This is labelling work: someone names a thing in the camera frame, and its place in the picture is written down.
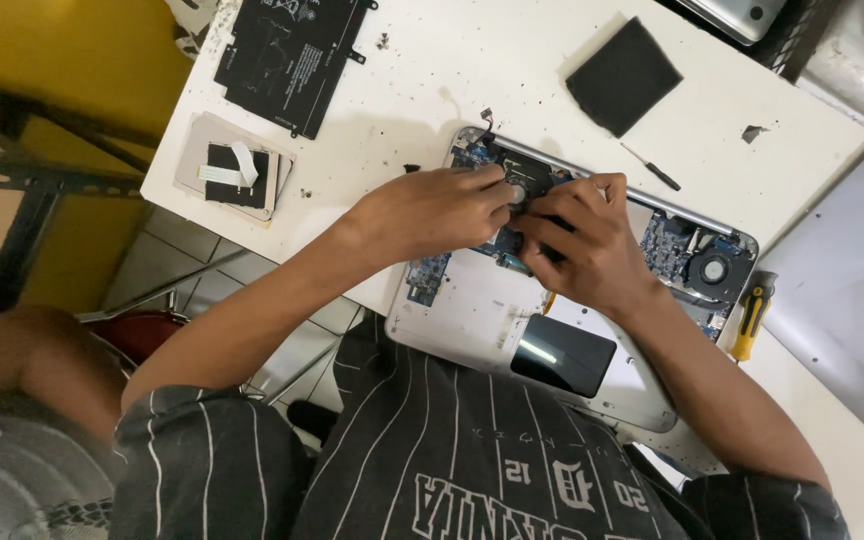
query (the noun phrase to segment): yellow screwdriver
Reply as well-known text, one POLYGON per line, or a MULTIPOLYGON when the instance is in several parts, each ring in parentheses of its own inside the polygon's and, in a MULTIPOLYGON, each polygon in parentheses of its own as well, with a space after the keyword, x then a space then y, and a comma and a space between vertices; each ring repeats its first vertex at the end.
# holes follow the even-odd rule
POLYGON ((772 305, 778 277, 779 274, 762 271, 755 272, 752 276, 753 285, 749 295, 742 302, 745 313, 742 315, 742 323, 738 326, 735 346, 731 350, 732 357, 738 362, 748 361, 752 357, 752 346, 756 344, 756 338, 759 337, 759 329, 762 328, 765 313, 772 305))

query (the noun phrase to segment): touchpad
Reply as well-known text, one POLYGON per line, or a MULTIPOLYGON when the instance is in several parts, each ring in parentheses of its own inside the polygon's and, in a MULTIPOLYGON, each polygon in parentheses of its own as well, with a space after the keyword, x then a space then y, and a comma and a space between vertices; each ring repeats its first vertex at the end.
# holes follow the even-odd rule
POLYGON ((615 341, 533 315, 518 342, 510 368, 515 374, 594 398, 616 355, 615 341))

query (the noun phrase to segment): person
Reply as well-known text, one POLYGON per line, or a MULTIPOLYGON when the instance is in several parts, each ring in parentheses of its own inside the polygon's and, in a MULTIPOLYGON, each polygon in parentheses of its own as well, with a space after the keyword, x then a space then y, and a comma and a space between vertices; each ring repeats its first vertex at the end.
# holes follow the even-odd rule
POLYGON ((490 165, 392 180, 166 342, 122 394, 116 448, 127 466, 110 537, 847 537, 805 437, 649 272, 625 177, 559 185, 510 221, 503 176, 490 165), (344 407, 317 458, 277 411, 236 390, 346 290, 391 264, 480 245, 507 223, 546 289, 603 313, 644 349, 730 473, 679 494, 605 423, 541 387, 396 344, 376 315, 342 341, 344 407), (566 260, 551 262, 543 244, 566 260))
POLYGON ((0 313, 0 538, 105 538, 126 377, 72 315, 0 313))

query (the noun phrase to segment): white desk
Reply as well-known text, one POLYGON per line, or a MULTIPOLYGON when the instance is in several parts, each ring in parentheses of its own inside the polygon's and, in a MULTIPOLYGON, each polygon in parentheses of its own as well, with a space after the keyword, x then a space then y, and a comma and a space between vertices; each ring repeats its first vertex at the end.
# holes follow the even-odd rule
MULTIPOLYGON (((226 0, 165 136, 142 194, 277 263, 283 263, 363 194, 405 164, 441 166, 450 139, 486 107, 498 133, 737 227, 770 244, 864 152, 864 128, 652 0, 440 0, 381 2, 357 46, 316 140, 222 99, 212 77, 238 9, 226 0), (628 19, 640 17, 684 81, 623 139, 681 185, 673 192, 585 117, 565 78, 628 19), (388 33, 388 50, 375 43, 388 33), (211 112, 298 155, 270 227, 255 227, 174 188, 193 114, 211 112), (764 126, 751 145, 740 136, 764 126), (301 198, 300 190, 311 191, 301 198)), ((346 296, 387 313, 402 268, 346 296)), ((864 538, 864 426, 771 336, 747 369, 805 432, 832 479, 855 538, 864 538)), ((707 468, 683 423, 652 443, 707 468)))

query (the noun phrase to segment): small screwdriver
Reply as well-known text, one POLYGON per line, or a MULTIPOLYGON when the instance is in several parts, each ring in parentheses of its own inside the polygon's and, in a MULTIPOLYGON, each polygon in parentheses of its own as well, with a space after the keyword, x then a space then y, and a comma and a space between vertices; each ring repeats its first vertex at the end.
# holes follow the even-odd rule
POLYGON ((779 274, 773 272, 755 272, 752 277, 753 286, 742 302, 745 313, 742 314, 742 323, 738 326, 735 346, 731 350, 732 357, 738 362, 748 361, 752 357, 752 346, 756 344, 756 338, 759 337, 759 329, 762 327, 765 313, 772 305, 778 277, 779 274))
POLYGON ((668 187, 671 188, 672 190, 682 191, 682 187, 681 187, 680 185, 678 185, 678 183, 676 182, 676 180, 674 180, 674 179, 672 179, 672 178, 669 178, 669 175, 667 175, 666 173, 664 173, 663 170, 660 169, 659 167, 657 167, 654 163, 651 163, 651 162, 645 160, 641 155, 639 155, 638 153, 636 153, 633 149, 631 149, 631 148, 629 148, 628 146, 626 146, 624 142, 620 142, 619 144, 622 145, 622 148, 625 148, 625 149, 628 150, 628 151, 629 151, 633 156, 635 156, 636 158, 638 158, 638 160, 639 160, 640 162, 642 162, 643 164, 645 164, 645 168, 647 168, 647 169, 649 169, 650 171, 652 171, 652 174, 654 174, 656 177, 658 177, 658 179, 661 180, 663 184, 665 184, 666 186, 668 186, 668 187))

